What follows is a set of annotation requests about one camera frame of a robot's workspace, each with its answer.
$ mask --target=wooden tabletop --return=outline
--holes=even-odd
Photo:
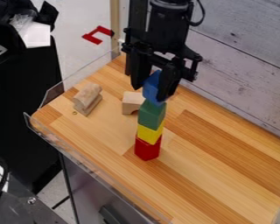
[[[271,223],[280,204],[280,138],[179,87],[168,101],[161,155],[144,162],[133,154],[137,114],[122,115],[123,92],[133,91],[123,71],[121,56],[32,117],[118,191],[135,194],[143,210],[147,203],[172,223]],[[102,86],[103,100],[85,117],[72,99],[90,81]]]

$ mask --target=stacked blocks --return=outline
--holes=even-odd
[[[158,77],[156,71],[143,84],[146,98],[138,112],[135,154],[142,160],[157,158],[161,148],[166,102],[157,101]]]

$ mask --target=white paper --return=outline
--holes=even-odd
[[[27,48],[51,45],[51,26],[48,24],[32,22],[19,35]]]

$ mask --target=green block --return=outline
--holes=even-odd
[[[138,123],[151,130],[157,130],[164,120],[166,105],[165,102],[161,106],[156,106],[145,100],[138,112]]]

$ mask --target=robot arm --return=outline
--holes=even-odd
[[[131,0],[130,10],[135,11]],[[162,69],[158,83],[157,99],[163,101],[173,95],[181,78],[194,81],[197,66],[202,57],[186,46],[186,38],[190,25],[200,25],[205,16],[205,10],[199,1],[203,17],[199,22],[193,22],[192,0],[150,0],[151,12],[148,27],[133,27],[135,20],[133,13],[129,14],[130,27],[124,29],[126,33],[122,50],[127,53],[126,74],[131,76],[134,89],[139,89],[144,80],[151,74],[152,66]],[[146,10],[143,15],[135,15],[144,19],[146,23],[147,2],[138,1]],[[155,53],[172,53],[173,59],[166,59]],[[191,68],[186,67],[186,61],[191,60]]]

